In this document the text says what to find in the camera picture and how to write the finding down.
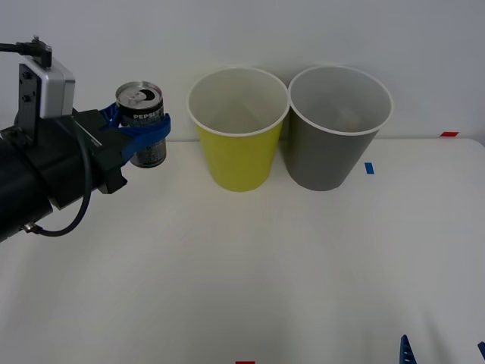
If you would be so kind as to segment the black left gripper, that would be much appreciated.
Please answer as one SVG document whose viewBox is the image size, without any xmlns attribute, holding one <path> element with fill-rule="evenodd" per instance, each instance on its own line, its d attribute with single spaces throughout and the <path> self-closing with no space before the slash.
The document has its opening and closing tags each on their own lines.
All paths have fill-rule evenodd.
<svg viewBox="0 0 485 364">
<path fill-rule="evenodd" d="M 91 190 L 112 194 L 124 187 L 127 180 L 121 169 L 128 161 L 140 168 L 153 168 L 166 159 L 169 114 L 147 127 L 121 127 L 119 119 L 116 102 L 100 111 L 75 111 L 71 116 L 50 119 L 37 117 L 34 141 L 27 149 L 34 181 L 27 206 L 51 211 L 83 196 L 84 167 L 76 130 L 80 131 L 92 166 Z"/>
</svg>

